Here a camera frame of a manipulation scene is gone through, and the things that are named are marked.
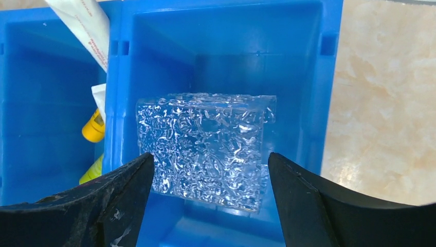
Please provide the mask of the clear textured square tray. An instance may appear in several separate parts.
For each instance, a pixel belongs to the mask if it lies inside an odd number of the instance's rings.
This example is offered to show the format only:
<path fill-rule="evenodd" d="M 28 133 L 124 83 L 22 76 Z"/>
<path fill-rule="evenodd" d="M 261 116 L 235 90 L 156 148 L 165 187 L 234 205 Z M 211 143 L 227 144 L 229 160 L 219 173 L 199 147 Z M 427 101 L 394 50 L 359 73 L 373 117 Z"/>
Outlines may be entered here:
<path fill-rule="evenodd" d="M 269 177 L 266 125 L 274 95 L 178 93 L 136 104 L 138 147 L 154 156 L 152 190 L 258 211 Z"/>

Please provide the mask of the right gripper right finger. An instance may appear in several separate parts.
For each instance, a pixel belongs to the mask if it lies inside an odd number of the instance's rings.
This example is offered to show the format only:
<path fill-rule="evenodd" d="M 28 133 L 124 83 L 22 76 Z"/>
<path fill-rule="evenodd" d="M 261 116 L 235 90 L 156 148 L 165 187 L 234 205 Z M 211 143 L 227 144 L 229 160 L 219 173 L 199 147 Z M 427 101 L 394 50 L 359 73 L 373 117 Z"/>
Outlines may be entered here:
<path fill-rule="evenodd" d="M 435 204 L 364 195 L 279 153 L 268 169 L 287 246 L 435 246 Z"/>

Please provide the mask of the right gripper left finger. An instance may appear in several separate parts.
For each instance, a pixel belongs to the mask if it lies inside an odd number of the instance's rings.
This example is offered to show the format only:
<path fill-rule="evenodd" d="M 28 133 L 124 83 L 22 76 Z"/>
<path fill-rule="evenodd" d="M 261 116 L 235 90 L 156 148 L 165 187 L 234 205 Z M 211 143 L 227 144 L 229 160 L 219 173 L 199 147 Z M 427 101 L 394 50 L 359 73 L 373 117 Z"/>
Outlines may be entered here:
<path fill-rule="evenodd" d="M 70 190 L 1 207 L 1 246 L 135 246 L 154 169 L 144 153 Z"/>

